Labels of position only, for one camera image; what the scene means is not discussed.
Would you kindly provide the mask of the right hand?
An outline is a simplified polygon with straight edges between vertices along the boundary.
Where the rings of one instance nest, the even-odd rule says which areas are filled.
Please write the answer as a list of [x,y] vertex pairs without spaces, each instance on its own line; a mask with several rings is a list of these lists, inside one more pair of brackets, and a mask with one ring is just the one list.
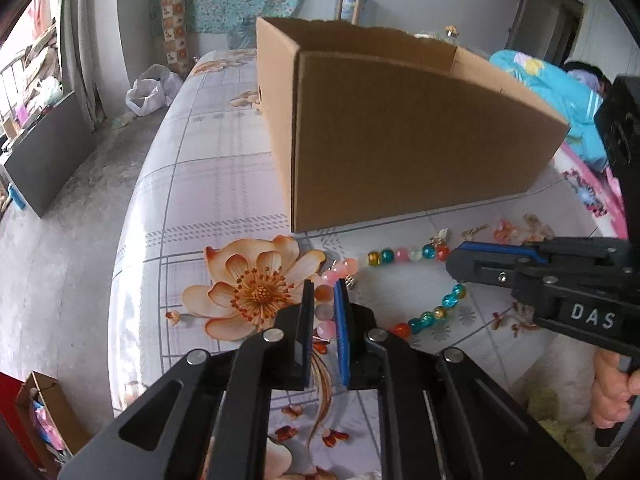
[[604,349],[593,355],[590,415],[598,429],[610,429],[624,422],[630,414],[628,401],[639,394],[639,371],[631,375],[621,372],[618,369],[621,359],[618,353]]

